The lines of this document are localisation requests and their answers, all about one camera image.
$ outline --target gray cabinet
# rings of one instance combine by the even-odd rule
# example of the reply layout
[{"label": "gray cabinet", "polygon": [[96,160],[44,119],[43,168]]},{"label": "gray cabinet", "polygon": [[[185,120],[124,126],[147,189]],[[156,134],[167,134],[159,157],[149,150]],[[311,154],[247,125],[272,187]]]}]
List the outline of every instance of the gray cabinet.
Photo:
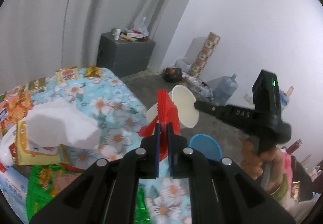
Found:
[{"label": "gray cabinet", "polygon": [[109,68],[118,77],[124,77],[147,69],[155,42],[128,42],[114,40],[111,33],[101,35],[98,67]]}]

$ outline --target person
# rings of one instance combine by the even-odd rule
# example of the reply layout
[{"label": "person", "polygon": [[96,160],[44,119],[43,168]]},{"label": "person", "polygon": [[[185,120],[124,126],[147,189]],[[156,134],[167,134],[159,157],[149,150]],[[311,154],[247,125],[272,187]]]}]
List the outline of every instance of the person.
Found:
[{"label": "person", "polygon": [[263,173],[262,164],[272,161],[269,182],[265,190],[294,217],[296,223],[301,223],[314,207],[319,195],[314,196],[311,200],[299,203],[295,201],[291,198],[293,172],[290,155],[284,149],[280,150],[276,147],[260,155],[255,154],[253,150],[253,143],[245,140],[241,151],[242,169],[256,180]]}]

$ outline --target blue water jug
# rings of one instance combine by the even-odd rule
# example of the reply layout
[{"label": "blue water jug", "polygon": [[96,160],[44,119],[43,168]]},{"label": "blue water jug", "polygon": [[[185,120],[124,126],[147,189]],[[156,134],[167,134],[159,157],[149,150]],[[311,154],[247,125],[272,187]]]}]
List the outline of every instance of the blue water jug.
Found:
[{"label": "blue water jug", "polygon": [[229,98],[238,88],[238,83],[235,81],[236,74],[233,76],[223,76],[215,90],[213,91],[214,101],[218,105],[225,105]]}]

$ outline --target curtain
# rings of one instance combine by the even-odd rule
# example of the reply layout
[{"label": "curtain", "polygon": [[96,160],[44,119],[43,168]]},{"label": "curtain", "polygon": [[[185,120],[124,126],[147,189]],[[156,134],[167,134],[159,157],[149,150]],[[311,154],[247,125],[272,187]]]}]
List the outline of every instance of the curtain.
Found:
[{"label": "curtain", "polygon": [[161,0],[5,0],[0,7],[0,92],[96,63],[101,33],[129,27]]}]

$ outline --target blue bin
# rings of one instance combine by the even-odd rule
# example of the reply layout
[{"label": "blue bin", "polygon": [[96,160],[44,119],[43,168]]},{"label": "blue bin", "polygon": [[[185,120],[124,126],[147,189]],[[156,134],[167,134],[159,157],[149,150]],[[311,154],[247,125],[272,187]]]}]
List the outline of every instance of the blue bin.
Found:
[{"label": "blue bin", "polygon": [[188,146],[200,151],[208,159],[220,161],[222,158],[220,145],[209,135],[197,134],[193,136]]}]

